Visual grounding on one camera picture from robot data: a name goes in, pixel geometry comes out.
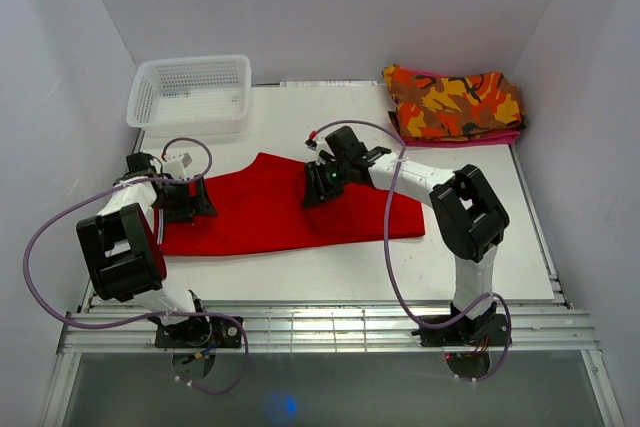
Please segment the red trousers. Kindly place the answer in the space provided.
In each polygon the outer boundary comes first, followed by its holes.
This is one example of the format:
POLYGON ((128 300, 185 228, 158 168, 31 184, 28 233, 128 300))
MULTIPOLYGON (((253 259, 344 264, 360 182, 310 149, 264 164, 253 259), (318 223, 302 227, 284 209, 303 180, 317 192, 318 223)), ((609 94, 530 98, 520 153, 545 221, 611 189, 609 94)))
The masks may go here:
POLYGON ((338 199, 305 209, 301 161, 259 153, 240 171, 207 178, 205 187, 217 215, 166 224, 163 254, 249 255, 383 238, 386 191, 350 184, 338 199))

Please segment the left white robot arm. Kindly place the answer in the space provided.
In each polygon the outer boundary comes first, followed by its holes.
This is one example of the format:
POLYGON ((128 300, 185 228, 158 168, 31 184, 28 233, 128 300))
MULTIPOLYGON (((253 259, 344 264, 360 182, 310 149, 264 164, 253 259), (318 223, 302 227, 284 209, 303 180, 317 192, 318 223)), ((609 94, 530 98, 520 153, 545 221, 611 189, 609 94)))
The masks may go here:
POLYGON ((126 158, 120 188, 95 216, 77 223, 76 233, 95 292, 103 300, 136 301, 171 340, 192 347, 213 337, 195 293, 168 279, 160 249, 168 223, 215 217, 203 178, 187 153, 163 157, 138 152, 126 158))

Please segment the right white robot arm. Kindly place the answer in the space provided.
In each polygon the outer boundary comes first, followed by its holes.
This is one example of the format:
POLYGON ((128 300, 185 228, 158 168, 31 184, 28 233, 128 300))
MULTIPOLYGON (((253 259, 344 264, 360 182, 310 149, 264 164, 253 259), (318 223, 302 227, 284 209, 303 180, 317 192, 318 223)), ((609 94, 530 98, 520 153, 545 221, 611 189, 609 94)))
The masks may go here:
POLYGON ((315 158, 305 166, 304 207, 333 201, 352 184, 386 192, 385 251, 390 249, 395 195, 430 208, 454 258, 455 291, 446 315, 407 314, 417 326, 414 335, 425 346, 509 346, 510 315, 497 311, 506 303, 494 292, 492 280, 498 247, 510 219, 482 171, 474 165, 450 170, 409 161, 403 152, 366 147, 347 125, 335 124, 333 128, 324 138, 312 132, 306 141, 315 158))

